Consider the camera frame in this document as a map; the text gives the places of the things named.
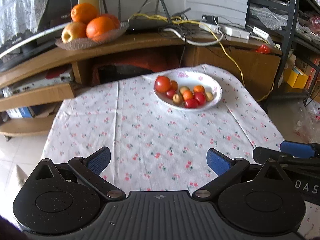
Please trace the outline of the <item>red tomato with stem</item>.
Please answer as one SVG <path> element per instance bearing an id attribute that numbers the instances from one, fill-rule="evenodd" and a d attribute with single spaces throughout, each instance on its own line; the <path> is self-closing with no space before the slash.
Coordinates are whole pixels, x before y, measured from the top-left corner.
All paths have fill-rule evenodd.
<path id="1" fill-rule="evenodd" d="M 185 100 L 184 107 L 187 109 L 195 109 L 198 107 L 198 101 L 195 98 Z"/>

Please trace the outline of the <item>brown longan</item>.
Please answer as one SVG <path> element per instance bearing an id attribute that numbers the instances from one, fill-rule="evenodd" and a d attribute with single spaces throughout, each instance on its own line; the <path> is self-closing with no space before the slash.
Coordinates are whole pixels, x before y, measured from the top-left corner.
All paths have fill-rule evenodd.
<path id="1" fill-rule="evenodd" d="M 186 90 L 190 90 L 189 87 L 187 87 L 187 86 L 182 86 L 182 87 L 179 88 L 179 93 L 180 93 L 181 95 L 183 95 L 183 93 L 184 93 Z"/>
<path id="2" fill-rule="evenodd" d="M 214 99 L 214 94 L 212 92 L 205 92 L 205 98 L 207 102 L 211 102 Z"/>
<path id="3" fill-rule="evenodd" d="M 183 103 L 183 98 L 181 97 L 180 94 L 174 94 L 172 96 L 172 102 L 176 106 L 180 106 Z"/>

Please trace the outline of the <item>red oval tomato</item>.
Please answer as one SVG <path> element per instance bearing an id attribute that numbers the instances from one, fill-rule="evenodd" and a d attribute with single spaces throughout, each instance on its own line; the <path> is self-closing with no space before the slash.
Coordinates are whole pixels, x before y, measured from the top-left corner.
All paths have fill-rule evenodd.
<path id="1" fill-rule="evenodd" d="M 197 101 L 197 104 L 199 106 L 202 106 L 206 103 L 206 97 L 203 92 L 195 92 L 194 93 L 194 99 Z"/>

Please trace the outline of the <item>orange mandarin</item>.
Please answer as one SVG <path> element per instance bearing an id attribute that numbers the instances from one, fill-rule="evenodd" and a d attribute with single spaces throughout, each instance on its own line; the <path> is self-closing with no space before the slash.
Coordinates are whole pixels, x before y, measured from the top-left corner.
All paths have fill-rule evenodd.
<path id="1" fill-rule="evenodd" d="M 187 101 L 189 99 L 193 99 L 194 98 L 194 94 L 191 90 L 185 90 L 183 93 L 182 93 L 182 97 L 183 97 L 183 100 L 184 101 Z"/>

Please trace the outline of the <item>small orange kumquat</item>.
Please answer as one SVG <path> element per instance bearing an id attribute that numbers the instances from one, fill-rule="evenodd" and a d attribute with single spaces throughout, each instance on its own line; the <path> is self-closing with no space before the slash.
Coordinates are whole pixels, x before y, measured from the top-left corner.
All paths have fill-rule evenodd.
<path id="1" fill-rule="evenodd" d="M 202 85 L 196 85 L 193 87 L 194 93 L 205 93 L 205 88 Z"/>

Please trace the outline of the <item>small red cherry tomato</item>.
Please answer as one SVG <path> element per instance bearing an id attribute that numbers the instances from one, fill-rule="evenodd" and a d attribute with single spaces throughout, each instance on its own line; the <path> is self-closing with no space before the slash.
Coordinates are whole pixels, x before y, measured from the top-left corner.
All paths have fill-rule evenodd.
<path id="1" fill-rule="evenodd" d="M 173 96 L 174 96 L 175 94 L 176 94 L 176 90 L 174 90 L 174 89 L 169 89 L 169 90 L 166 91 L 165 96 L 166 96 L 168 99 L 172 100 L 172 98 L 173 98 Z"/>

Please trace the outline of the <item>orange round fruit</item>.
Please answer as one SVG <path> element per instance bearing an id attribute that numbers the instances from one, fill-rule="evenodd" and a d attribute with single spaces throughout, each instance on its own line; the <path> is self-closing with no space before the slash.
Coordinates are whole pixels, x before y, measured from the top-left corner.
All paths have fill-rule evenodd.
<path id="1" fill-rule="evenodd" d="M 178 90 L 178 83 L 174 80 L 171 80 L 171 88 L 175 91 Z"/>

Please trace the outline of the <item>large red tomato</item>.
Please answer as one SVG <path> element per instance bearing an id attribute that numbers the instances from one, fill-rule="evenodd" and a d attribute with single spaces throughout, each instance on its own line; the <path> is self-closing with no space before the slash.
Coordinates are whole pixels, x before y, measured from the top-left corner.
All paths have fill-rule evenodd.
<path id="1" fill-rule="evenodd" d="M 158 76 L 154 87 L 157 92 L 165 93 L 171 88 L 171 80 L 166 76 Z"/>

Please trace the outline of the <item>wooden tv cabinet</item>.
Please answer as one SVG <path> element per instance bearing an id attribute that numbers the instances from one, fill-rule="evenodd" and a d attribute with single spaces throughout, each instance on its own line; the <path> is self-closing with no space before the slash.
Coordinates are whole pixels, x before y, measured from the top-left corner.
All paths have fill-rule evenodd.
<path id="1" fill-rule="evenodd" d="M 262 45 L 253 39 L 229 38 L 220 45 L 197 47 L 184 44 L 168 35 L 149 33 L 123 35 L 117 40 L 85 50 L 54 48 L 1 73 L 6 87 L 36 74 L 69 66 L 75 81 L 67 85 L 50 85 L 8 98 L 1 98 L 1 111 L 16 107 L 61 102 L 75 96 L 75 89 L 92 86 L 114 78 L 116 71 L 132 76 L 133 67 L 161 72 L 177 67 L 212 64 L 243 79 L 251 95 L 259 100 L 272 86 L 282 52 L 270 47 L 270 54 L 256 50 Z"/>

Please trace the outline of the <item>red small object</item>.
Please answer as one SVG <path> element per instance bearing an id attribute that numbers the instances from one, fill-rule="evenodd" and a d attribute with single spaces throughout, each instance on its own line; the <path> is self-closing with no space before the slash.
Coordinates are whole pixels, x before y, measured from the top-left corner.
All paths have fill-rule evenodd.
<path id="1" fill-rule="evenodd" d="M 269 46 L 262 44 L 257 50 L 256 52 L 258 53 L 262 53 L 262 54 L 270 54 L 271 53 L 271 49 Z"/>

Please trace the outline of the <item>white power strip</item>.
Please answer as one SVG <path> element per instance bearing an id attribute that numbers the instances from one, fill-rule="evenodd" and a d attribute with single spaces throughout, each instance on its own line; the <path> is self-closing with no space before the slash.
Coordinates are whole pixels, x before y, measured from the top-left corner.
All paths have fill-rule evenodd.
<path id="1" fill-rule="evenodd" d="M 245 40 L 249 40 L 250 33 L 243 30 L 239 29 L 237 27 L 230 27 L 227 25 L 214 25 L 214 24 L 209 24 L 205 22 L 200 22 L 199 27 L 207 32 L 212 31 L 215 34 L 225 34 L 230 37 L 236 37 L 236 38 L 242 38 Z"/>

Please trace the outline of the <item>yellow apple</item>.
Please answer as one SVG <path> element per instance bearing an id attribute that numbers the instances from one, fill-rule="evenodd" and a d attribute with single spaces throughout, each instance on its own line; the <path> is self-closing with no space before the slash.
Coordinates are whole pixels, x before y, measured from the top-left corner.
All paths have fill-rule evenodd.
<path id="1" fill-rule="evenodd" d="M 69 23 L 62 31 L 61 40 L 68 43 L 77 38 L 86 38 L 86 27 L 87 25 L 81 22 Z"/>

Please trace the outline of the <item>large orange front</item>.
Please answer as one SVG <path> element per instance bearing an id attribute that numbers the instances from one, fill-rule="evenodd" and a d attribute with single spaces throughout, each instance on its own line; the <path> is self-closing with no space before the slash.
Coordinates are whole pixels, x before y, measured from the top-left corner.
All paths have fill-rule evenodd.
<path id="1" fill-rule="evenodd" d="M 88 38 L 93 39 L 114 29 L 116 27 L 110 18 L 100 16 L 89 22 L 86 27 L 86 35 Z"/>

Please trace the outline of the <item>red orange behind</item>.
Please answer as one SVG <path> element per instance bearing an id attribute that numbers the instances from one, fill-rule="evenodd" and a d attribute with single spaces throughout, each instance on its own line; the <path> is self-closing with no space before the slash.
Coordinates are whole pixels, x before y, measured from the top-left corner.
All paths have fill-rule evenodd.
<path id="1" fill-rule="evenodd" d="M 116 16 L 112 14 L 102 14 L 101 16 L 110 18 L 113 21 L 116 29 L 120 28 L 120 20 Z"/>

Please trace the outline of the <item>black wifi router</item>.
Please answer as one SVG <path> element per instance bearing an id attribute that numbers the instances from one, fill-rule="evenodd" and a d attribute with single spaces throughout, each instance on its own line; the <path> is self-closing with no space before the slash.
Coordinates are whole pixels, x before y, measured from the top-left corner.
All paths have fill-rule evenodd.
<path id="1" fill-rule="evenodd" d="M 126 27 L 129 33 L 147 33 L 165 28 L 168 25 L 174 25 L 176 21 L 180 22 L 187 19 L 186 13 L 191 11 L 191 8 L 176 12 L 173 15 L 169 14 L 167 5 L 164 0 L 157 0 L 153 15 L 141 13 L 142 9 L 147 5 L 149 0 L 145 0 L 140 10 L 131 15 L 127 20 L 121 20 L 121 0 L 118 0 L 118 16 L 120 21 L 120 29 Z"/>

